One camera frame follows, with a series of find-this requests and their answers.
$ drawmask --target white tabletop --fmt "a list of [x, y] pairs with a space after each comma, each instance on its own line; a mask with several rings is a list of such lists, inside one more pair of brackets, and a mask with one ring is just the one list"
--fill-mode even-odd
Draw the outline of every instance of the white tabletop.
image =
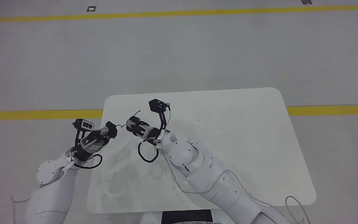
[[[102, 126], [124, 124], [136, 111], [159, 127], [148, 101], [171, 104], [168, 130], [179, 138], [199, 139], [240, 178], [256, 198], [275, 206], [287, 195], [312, 204], [315, 190], [281, 93], [274, 88], [171, 92], [109, 97]], [[120, 129], [101, 151], [103, 163], [92, 171], [87, 205], [93, 213], [216, 209], [199, 195], [184, 194], [172, 180], [162, 156], [152, 163], [137, 153], [140, 138]], [[155, 152], [143, 145], [150, 158]], [[190, 186], [179, 179], [186, 190]]]

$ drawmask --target wire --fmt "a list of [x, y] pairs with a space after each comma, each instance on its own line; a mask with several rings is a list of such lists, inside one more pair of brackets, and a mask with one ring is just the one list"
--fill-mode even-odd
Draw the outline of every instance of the wire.
[[[184, 191], [184, 190], [180, 187], [178, 181], [176, 180], [176, 176], [175, 176], [175, 174], [174, 174], [174, 172], [173, 172], [173, 170], [172, 170], [172, 168], [171, 168], [171, 166], [170, 166], [170, 164], [169, 164], [169, 162], [168, 162], [168, 159], [166, 158], [166, 156], [164, 156], [164, 158], [165, 158], [165, 160], [166, 160], [166, 162], [167, 162], [167, 164], [168, 164], [168, 166], [169, 166], [169, 169], [170, 169], [170, 171], [171, 171], [171, 173], [172, 173], [172, 176], [173, 176], [173, 179], [174, 179], [175, 183], [177, 184], [177, 186], [179, 187], [179, 189], [180, 189], [183, 193], [187, 193], [187, 194], [206, 194], [206, 193], [208, 193], [209, 191], [212, 190], [212, 188], [217, 184], [217, 182], [219, 181], [219, 179], [221, 178], [222, 175], [224, 175], [225, 173], [229, 174], [229, 172], [231, 172], [231, 173], [235, 176], [236, 180], [239, 182], [239, 184], [240, 184], [240, 186], [242, 187], [242, 189], [246, 192], [246, 194], [247, 194], [250, 198], [252, 198], [252, 199], [254, 199], [254, 200], [256, 200], [256, 201], [258, 201], [258, 202], [260, 202], [260, 203], [262, 203], [262, 204], [265, 204], [265, 205], [267, 205], [267, 206], [269, 206], [269, 207], [274, 208], [280, 215], [284, 216], [275, 206], [273, 206], [273, 205], [271, 205], [271, 204], [268, 204], [268, 203], [266, 203], [266, 202], [263, 202], [263, 201], [261, 201], [261, 200], [255, 198], [255, 197], [253, 197], [253, 196], [245, 189], [245, 187], [242, 185], [241, 181], [240, 181], [239, 178], [236, 176], [236, 174], [235, 174], [234, 172], [232, 172], [231, 170], [225, 170], [225, 171], [223, 171], [223, 172], [219, 175], [219, 177], [217, 178], [217, 180], [215, 181], [215, 183], [214, 183], [214, 184], [209, 188], [209, 190], [207, 190], [207, 191], [204, 191], [204, 192], [187, 192], [187, 191]], [[301, 222], [298, 222], [297, 219], [293, 216], [293, 214], [291, 213], [291, 211], [290, 211], [290, 209], [289, 209], [289, 207], [288, 207], [288, 204], [287, 204], [288, 198], [293, 198], [293, 199], [298, 203], [298, 205], [301, 207], [302, 211], [304, 212], [304, 214], [305, 214], [305, 216], [306, 216], [306, 219], [307, 219], [307, 221], [308, 221], [308, 224], [310, 224], [310, 220], [309, 220], [308, 215], [307, 215], [305, 209], [303, 208], [302, 204], [301, 204], [294, 196], [290, 196], [290, 195], [286, 197], [286, 199], [285, 199], [285, 204], [286, 204], [286, 208], [287, 208], [287, 210], [289, 211], [290, 215], [291, 215], [292, 218], [295, 220], [295, 223], [293, 223], [293, 222], [291, 222], [291, 221], [289, 221], [289, 222], [290, 222], [290, 223], [293, 223], [293, 224], [300, 224], [300, 223], [304, 223], [304, 219], [302, 219]]]
[[168, 108], [169, 108], [169, 119], [168, 119], [168, 122], [167, 122], [166, 127], [164, 128], [163, 136], [162, 136], [162, 138], [161, 138], [161, 142], [162, 142], [162, 143], [163, 143], [163, 140], [164, 140], [165, 133], [166, 133], [166, 131], [167, 131], [167, 127], [168, 127], [169, 122], [170, 122], [170, 118], [172, 117], [172, 110], [170, 109], [170, 107], [168, 107]]
[[13, 224], [16, 224], [15, 203], [27, 202], [30, 199], [27, 198], [26, 200], [14, 200], [13, 196], [10, 196], [10, 198], [11, 198], [11, 202], [12, 202], [12, 220], [13, 220]]
[[93, 158], [96, 157], [96, 156], [99, 156], [101, 160], [100, 160], [100, 162], [99, 162], [97, 165], [95, 165], [95, 166], [90, 166], [90, 167], [88, 167], [88, 166], [81, 166], [81, 165], [79, 165], [79, 164], [74, 164], [74, 166], [79, 167], [79, 168], [82, 168], [82, 169], [86, 169], [86, 170], [92, 170], [92, 169], [98, 167], [98, 166], [102, 163], [102, 160], [103, 160], [102, 155], [100, 155], [100, 154], [95, 154], [95, 155], [93, 156]]
[[154, 160], [156, 160], [158, 158], [159, 150], [156, 148], [156, 150], [157, 150], [156, 156], [151, 160], [147, 160], [146, 158], [144, 158], [144, 156], [142, 156], [142, 153], [140, 152], [140, 146], [142, 145], [143, 142], [146, 142], [146, 140], [144, 140], [138, 144], [138, 154], [139, 154], [140, 158], [142, 158], [142, 160], [151, 164], [152, 162], [154, 162]]
[[126, 126], [126, 124], [123, 124], [123, 125], [117, 124], [116, 127], [117, 127], [117, 126], [120, 126], [120, 128], [123, 128], [124, 126]]

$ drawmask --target yellow floor stripe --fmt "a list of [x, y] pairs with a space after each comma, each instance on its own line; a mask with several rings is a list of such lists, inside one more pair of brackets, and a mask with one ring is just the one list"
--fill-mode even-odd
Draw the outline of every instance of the yellow floor stripe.
[[285, 8], [243, 8], [243, 9], [232, 9], [232, 10], [188, 10], [188, 11], [166, 11], [166, 12], [62, 15], [62, 16], [27, 16], [27, 17], [0, 18], [0, 22], [100, 20], [100, 19], [111, 19], [111, 18], [208, 16], [208, 15], [258, 14], [258, 13], [326, 12], [326, 11], [348, 11], [348, 10], [351, 11], [358, 10], [358, 6], [305, 6], [305, 7], [285, 7]]
[[358, 115], [358, 105], [287, 106], [290, 116]]
[[0, 111], [0, 120], [43, 120], [102, 118], [103, 110], [21, 110]]
[[[358, 105], [287, 106], [290, 116], [358, 115]], [[0, 120], [101, 119], [103, 110], [0, 111]]]

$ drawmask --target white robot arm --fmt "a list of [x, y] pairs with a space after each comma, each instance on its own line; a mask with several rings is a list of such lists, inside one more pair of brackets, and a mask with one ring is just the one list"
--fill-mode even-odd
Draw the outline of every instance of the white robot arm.
[[93, 130], [94, 124], [83, 119], [77, 119], [73, 125], [77, 129], [75, 146], [57, 160], [43, 162], [37, 170], [40, 187], [32, 193], [27, 206], [28, 224], [62, 224], [72, 203], [78, 169], [97, 167], [101, 162], [92, 167], [83, 165], [94, 156], [100, 156], [93, 154], [117, 136], [116, 125], [111, 122], [99, 130]]
[[275, 209], [255, 202], [241, 186], [235, 174], [205, 146], [192, 139], [179, 141], [174, 133], [166, 130], [164, 111], [166, 108], [170, 110], [169, 104], [152, 100], [149, 106], [151, 111], [159, 114], [161, 128], [153, 128], [132, 116], [126, 122], [127, 130], [151, 143], [157, 151], [162, 150], [166, 160], [169, 159], [171, 165], [185, 177], [197, 194], [216, 204], [237, 224], [289, 223]]

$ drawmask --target gray floor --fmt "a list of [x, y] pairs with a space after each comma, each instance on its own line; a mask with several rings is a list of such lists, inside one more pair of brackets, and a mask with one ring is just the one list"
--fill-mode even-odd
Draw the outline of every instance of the gray floor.
[[[2, 4], [1, 17], [80, 14], [89, 5], [97, 5], [99, 13], [302, 6], [300, 0]], [[358, 104], [357, 19], [353, 11], [0, 23], [0, 110], [98, 109], [111, 95], [251, 87], [276, 87], [287, 105]], [[312, 222], [357, 223], [358, 118], [291, 120], [317, 192], [316, 202], [306, 206]], [[27, 198], [36, 187], [38, 165], [72, 146], [71, 122], [0, 121], [4, 223], [12, 223], [10, 195]], [[80, 171], [66, 223], [140, 219], [90, 214], [90, 176]], [[17, 206], [17, 223], [25, 208]]]

